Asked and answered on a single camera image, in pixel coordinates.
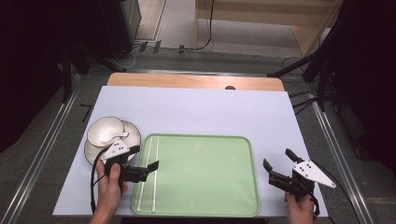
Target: white table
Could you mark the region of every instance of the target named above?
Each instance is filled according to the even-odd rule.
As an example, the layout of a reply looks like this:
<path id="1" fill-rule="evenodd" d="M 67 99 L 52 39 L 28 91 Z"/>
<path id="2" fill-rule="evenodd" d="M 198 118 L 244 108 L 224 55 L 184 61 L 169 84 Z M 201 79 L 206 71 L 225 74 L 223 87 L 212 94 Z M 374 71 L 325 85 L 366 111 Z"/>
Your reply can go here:
<path id="1" fill-rule="evenodd" d="M 88 128 L 102 117 L 118 117 L 132 122 L 142 139 L 151 133 L 185 133 L 239 135 L 252 146 L 261 210 L 257 217 L 284 217 L 287 204 L 284 192 L 268 184 L 268 173 L 262 167 L 267 159 L 274 170 L 291 175 L 294 164 L 286 155 L 308 159 L 304 140 L 284 91 L 225 91 L 148 87 L 103 87 Z M 84 156 L 84 133 L 70 172 L 64 182 L 55 216 L 89 216 L 90 177 L 92 166 Z M 134 184 L 123 194 L 116 215 L 137 216 L 132 210 Z M 320 216 L 328 215 L 318 186 L 315 195 Z"/>

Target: table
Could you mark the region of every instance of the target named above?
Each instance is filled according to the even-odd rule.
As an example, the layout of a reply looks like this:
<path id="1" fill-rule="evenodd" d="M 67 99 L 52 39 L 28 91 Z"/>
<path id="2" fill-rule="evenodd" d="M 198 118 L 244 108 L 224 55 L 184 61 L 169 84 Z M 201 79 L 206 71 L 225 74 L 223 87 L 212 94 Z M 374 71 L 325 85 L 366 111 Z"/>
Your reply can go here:
<path id="1" fill-rule="evenodd" d="M 216 0 L 213 20 L 289 25 L 303 56 L 332 27 L 342 0 Z M 209 19 L 212 1 L 195 0 L 195 47 L 198 20 Z"/>
<path id="2" fill-rule="evenodd" d="M 271 162 L 276 171 L 288 174 L 293 162 L 284 154 L 287 147 L 302 158 L 308 159 L 308 155 L 289 96 L 279 79 L 117 73 L 110 77 L 107 85 L 99 94 L 87 127 L 99 118 L 115 116 L 136 125 L 142 139 L 151 133 L 245 136 L 253 148 L 260 194 L 261 210 L 257 217 L 286 215 L 283 192 L 268 185 L 262 159 Z M 230 85 L 238 91 L 219 90 Z M 242 91 L 249 85 L 255 91 Z M 195 89 L 196 86 L 206 89 Z M 87 131 L 55 206 L 55 216 L 89 216 L 92 213 L 89 193 L 92 167 L 84 157 L 86 136 Z M 136 164 L 137 160 L 133 160 L 132 165 Z M 133 190 L 134 184 L 129 183 L 116 215 L 136 216 L 131 206 Z M 327 210 L 318 186 L 315 195 L 320 215 L 326 217 Z"/>

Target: floor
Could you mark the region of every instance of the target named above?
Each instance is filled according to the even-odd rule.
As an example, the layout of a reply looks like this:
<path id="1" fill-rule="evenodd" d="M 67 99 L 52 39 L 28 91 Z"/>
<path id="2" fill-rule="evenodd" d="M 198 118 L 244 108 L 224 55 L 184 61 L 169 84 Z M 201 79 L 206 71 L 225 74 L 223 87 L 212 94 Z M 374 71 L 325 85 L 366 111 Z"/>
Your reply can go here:
<path id="1" fill-rule="evenodd" d="M 159 26 L 156 40 L 162 41 L 162 47 L 178 48 L 185 45 L 192 47 L 191 4 L 193 0 L 167 0 L 164 6 L 163 19 Z M 201 52 L 185 52 L 178 54 L 174 50 L 160 50 L 153 53 L 152 49 L 144 52 L 134 52 L 125 59 L 118 61 L 128 67 L 128 71 L 136 70 L 171 70 L 199 71 L 205 73 L 222 72 L 238 73 L 248 76 L 265 76 L 278 71 L 301 57 L 297 44 L 293 39 L 291 29 L 285 26 L 241 24 L 214 21 L 212 27 L 212 43 Z M 200 21 L 200 30 L 204 31 L 206 21 Z M 258 37 L 247 39 L 245 32 L 257 32 Z M 206 41 L 207 34 L 199 36 L 201 44 Z M 67 176 L 71 162 L 76 156 L 78 144 L 86 128 L 90 111 L 87 105 L 94 105 L 102 86 L 106 85 L 111 71 L 101 64 L 91 62 L 91 71 L 87 76 L 75 79 L 75 90 L 78 90 L 66 116 L 61 120 L 62 126 L 53 139 L 49 139 L 48 130 L 54 129 L 52 122 L 59 117 L 63 109 L 61 101 L 62 90 L 55 94 L 40 114 L 33 120 L 22 138 L 12 147 L 0 154 L 0 217 L 2 223 L 88 223 L 89 217 L 54 217 L 53 208 L 57 202 L 62 185 Z M 288 93 L 307 91 L 307 84 L 299 76 L 303 71 L 295 70 L 292 75 L 282 77 L 285 90 Z M 293 104 L 308 99 L 307 93 L 291 98 Z M 377 161 L 362 161 L 355 155 L 354 148 L 347 136 L 342 121 L 334 113 L 332 104 L 326 104 L 326 118 L 332 125 L 332 132 L 337 138 L 337 145 L 342 149 L 361 194 L 373 220 L 365 223 L 392 223 L 396 218 L 396 181 L 389 169 Z M 334 155 L 329 147 L 327 136 L 317 119 L 314 106 L 307 107 L 297 120 L 308 149 L 310 157 L 324 166 L 341 183 L 345 179 L 334 161 Z M 45 151 L 42 143 L 49 142 Z M 37 175 L 26 175 L 35 170 Z M 34 183 L 26 187 L 21 183 Z M 22 188 L 21 200 L 14 214 L 7 211 L 16 202 L 18 188 Z M 359 223 L 353 206 L 349 204 L 349 192 L 341 188 L 332 190 L 321 188 L 326 206 L 335 223 Z M 263 220 L 266 223 L 286 223 L 283 217 L 270 217 Z M 120 217 L 114 217 L 111 223 L 120 223 Z M 318 218 L 316 223 L 331 223 L 329 218 Z"/>

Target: spoon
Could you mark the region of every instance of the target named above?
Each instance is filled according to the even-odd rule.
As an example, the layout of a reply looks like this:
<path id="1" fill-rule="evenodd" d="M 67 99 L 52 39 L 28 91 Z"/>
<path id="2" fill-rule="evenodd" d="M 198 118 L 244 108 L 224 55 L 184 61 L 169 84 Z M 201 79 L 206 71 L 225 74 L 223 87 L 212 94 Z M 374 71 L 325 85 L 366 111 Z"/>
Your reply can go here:
<path id="1" fill-rule="evenodd" d="M 112 138 L 115 137 L 126 137 L 128 136 L 129 133 L 115 133 L 115 132 L 107 132 L 107 133 L 101 133 L 99 134 L 99 140 L 101 142 L 108 142 Z"/>

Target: gray carpet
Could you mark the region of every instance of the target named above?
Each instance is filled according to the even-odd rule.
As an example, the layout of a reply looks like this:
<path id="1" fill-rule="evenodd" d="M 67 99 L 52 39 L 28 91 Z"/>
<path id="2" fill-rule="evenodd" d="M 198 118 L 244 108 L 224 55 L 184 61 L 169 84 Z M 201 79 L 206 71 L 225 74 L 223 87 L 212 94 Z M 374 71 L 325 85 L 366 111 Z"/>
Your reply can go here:
<path id="1" fill-rule="evenodd" d="M 153 54 L 152 50 L 134 53 L 136 62 L 128 71 L 140 69 L 199 71 L 221 73 L 243 73 L 253 76 L 272 73 L 280 69 L 284 59 L 262 56 L 161 50 Z M 131 60 L 119 61 L 127 65 Z M 91 72 L 83 78 L 76 101 L 68 113 L 64 126 L 58 134 L 44 167 L 35 182 L 17 223 L 88 223 L 88 217 L 54 217 L 53 208 L 57 202 L 62 184 L 75 157 L 78 144 L 86 128 L 88 119 L 83 122 L 87 107 L 94 105 L 102 86 L 106 85 L 112 72 L 101 64 L 92 63 Z M 306 91 L 305 83 L 299 77 L 282 77 L 289 93 Z M 63 97 L 59 90 L 41 113 L 35 118 L 22 138 L 12 147 L 0 154 L 0 215 L 6 212 L 16 187 L 21 183 L 41 142 L 61 106 Z M 307 94 L 292 98 L 298 103 L 306 100 Z M 390 170 L 377 161 L 361 161 L 354 153 L 341 120 L 327 103 L 327 116 L 332 124 L 349 166 L 359 183 L 361 192 L 367 200 L 369 210 L 376 223 L 391 223 L 396 218 L 396 181 Z M 319 126 L 312 106 L 307 107 L 298 116 L 304 141 L 312 160 L 318 162 L 342 182 L 332 158 L 324 134 Z M 340 188 L 321 188 L 328 211 L 335 223 L 358 223 L 347 196 Z M 271 217 L 267 223 L 286 223 L 284 217 Z M 112 223 L 120 223 L 120 217 L 114 217 Z M 318 218 L 316 223 L 331 223 L 326 217 Z"/>

